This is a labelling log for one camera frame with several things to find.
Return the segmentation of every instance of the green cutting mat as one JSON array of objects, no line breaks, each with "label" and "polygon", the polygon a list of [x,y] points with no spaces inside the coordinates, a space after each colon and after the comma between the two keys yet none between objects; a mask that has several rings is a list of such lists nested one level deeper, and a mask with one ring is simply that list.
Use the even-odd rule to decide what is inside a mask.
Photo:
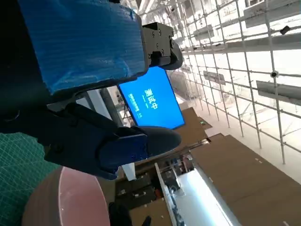
[{"label": "green cutting mat", "polygon": [[46,162],[43,147],[25,134],[0,133],[0,226],[20,226],[34,188],[57,165]]}]

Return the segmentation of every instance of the robotic arm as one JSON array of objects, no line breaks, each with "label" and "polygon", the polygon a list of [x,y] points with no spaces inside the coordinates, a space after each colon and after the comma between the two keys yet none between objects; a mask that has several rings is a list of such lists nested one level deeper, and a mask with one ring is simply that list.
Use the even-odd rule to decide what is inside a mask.
[{"label": "robotic arm", "polygon": [[[135,12],[92,0],[12,0],[1,7],[0,132],[22,132],[44,146],[45,160],[113,180],[118,167],[177,147],[158,127],[118,127],[73,103],[84,91],[174,70],[182,54],[173,29],[141,25]],[[64,103],[59,111],[52,104]]]}]

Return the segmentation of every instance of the metal scaffolding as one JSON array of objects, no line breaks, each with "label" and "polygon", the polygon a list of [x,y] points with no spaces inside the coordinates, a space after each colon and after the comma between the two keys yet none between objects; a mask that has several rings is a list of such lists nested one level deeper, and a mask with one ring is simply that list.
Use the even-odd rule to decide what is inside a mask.
[{"label": "metal scaffolding", "polygon": [[[279,77],[272,77],[271,73],[275,72],[275,50],[282,50],[282,47],[277,49],[275,47],[275,43],[279,44],[278,38],[280,36],[279,27],[271,28],[271,23],[275,22],[275,19],[271,20],[270,11],[271,10],[281,10],[283,7],[283,2],[280,0],[277,1],[278,4],[273,7],[269,6],[269,0],[264,0],[264,9],[260,12],[256,11],[251,16],[244,15],[244,9],[242,8],[242,4],[245,4],[244,0],[158,0],[159,3],[157,6],[154,6],[152,10],[148,13],[143,13],[142,15],[147,15],[148,23],[154,22],[159,19],[159,22],[164,23],[166,25],[176,27],[175,32],[175,40],[179,40],[180,48],[183,53],[183,65],[185,68],[181,68],[177,71],[182,72],[182,76],[185,78],[187,90],[191,90],[192,94],[189,94],[189,98],[191,101],[194,101],[197,104],[197,99],[199,99],[201,110],[206,110],[203,108],[202,102],[207,105],[208,113],[210,113],[209,106],[215,108],[216,118],[217,120],[221,120],[221,115],[225,114],[228,127],[230,128],[229,116],[235,118],[239,122],[241,136],[244,136],[244,127],[243,124],[254,128],[257,132],[258,145],[259,148],[262,147],[261,144],[261,134],[264,134],[280,143],[281,153],[282,153],[282,162],[285,164],[285,147],[289,147],[293,150],[296,150],[301,153],[301,150],[295,147],[292,144],[284,141],[284,137],[287,135],[291,135],[292,133],[298,133],[300,128],[293,128],[291,132],[286,132],[282,130],[282,117],[293,117],[295,120],[300,120],[301,116],[296,113],[289,111],[288,109],[282,109],[281,101],[279,100],[278,94],[278,86],[280,78],[289,78],[289,79],[298,79],[301,78],[300,71],[294,71],[292,73],[288,73],[287,71],[279,71]],[[199,9],[196,10],[195,4],[199,3]],[[236,14],[235,18],[231,18],[226,20],[222,16],[222,12],[231,7],[231,10]],[[178,13],[177,17],[171,17],[168,12]],[[264,20],[261,24],[265,26],[264,29],[258,30],[257,33],[249,33],[246,32],[246,22],[252,19],[256,19],[257,16],[261,16]],[[231,25],[236,25],[237,31],[235,30],[235,35],[228,35],[227,29]],[[210,29],[214,29],[214,35],[212,37],[212,33]],[[290,32],[295,34],[295,39],[298,39],[298,31],[301,29],[300,24],[295,24],[290,27]],[[198,34],[195,31],[204,31],[207,33],[205,37],[198,37]],[[266,38],[268,41],[267,46],[263,51],[269,52],[271,68],[268,68],[263,71],[253,70],[250,68],[250,59],[248,58],[248,53],[250,46],[247,46],[249,41],[254,39],[262,39],[262,37]],[[290,37],[281,36],[282,41],[289,41]],[[301,41],[297,44],[297,47],[294,46],[291,49],[301,49]],[[245,63],[245,68],[237,68],[230,60],[231,53],[241,53],[243,54],[242,60]],[[224,54],[223,63],[221,64],[220,55]],[[220,71],[224,71],[228,74],[228,78],[220,77]],[[240,73],[245,75],[247,82],[245,84],[241,84],[236,80],[243,79],[237,78],[234,74]],[[213,80],[210,76],[214,74],[216,76],[215,80]],[[259,89],[256,87],[254,82],[255,77],[257,75],[265,75],[265,79],[268,78],[270,82],[274,84],[275,91],[275,105],[269,105],[265,103],[265,101],[261,101]],[[169,75],[172,76],[181,76],[178,73],[172,73]],[[196,87],[196,91],[198,97],[193,96],[193,87]],[[231,103],[227,101],[232,98],[234,100]],[[239,109],[240,104],[248,103],[248,106],[252,106],[252,108]],[[246,120],[245,112],[248,110],[248,113],[254,119],[254,123],[250,123]],[[275,113],[270,113],[267,118],[259,118],[259,114],[263,114],[264,111],[274,111]],[[271,134],[269,131],[262,130],[263,124],[270,123],[273,121],[273,132],[279,131],[279,136],[275,134]]]}]

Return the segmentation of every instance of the black cable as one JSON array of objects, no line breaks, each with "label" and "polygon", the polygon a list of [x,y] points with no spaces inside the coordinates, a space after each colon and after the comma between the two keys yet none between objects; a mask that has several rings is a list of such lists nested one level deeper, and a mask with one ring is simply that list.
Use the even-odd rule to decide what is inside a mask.
[{"label": "black cable", "polygon": [[124,119],[126,117],[126,107],[127,107],[126,104],[124,104],[124,109],[123,109],[124,110],[124,115],[123,115],[122,119]]}]

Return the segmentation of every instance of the fluorescent light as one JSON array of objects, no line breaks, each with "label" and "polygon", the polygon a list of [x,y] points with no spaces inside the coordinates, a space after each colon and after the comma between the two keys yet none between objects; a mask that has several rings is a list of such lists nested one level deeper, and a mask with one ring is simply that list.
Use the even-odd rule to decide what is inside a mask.
[{"label": "fluorescent light", "polygon": [[149,1],[149,4],[148,4],[147,7],[146,7],[145,13],[148,13],[148,11],[151,9],[152,4],[154,4],[154,1],[155,1],[155,0],[150,0],[150,1]]},{"label": "fluorescent light", "polygon": [[145,0],[142,0],[139,6],[139,12],[143,9],[144,4],[145,4]]}]

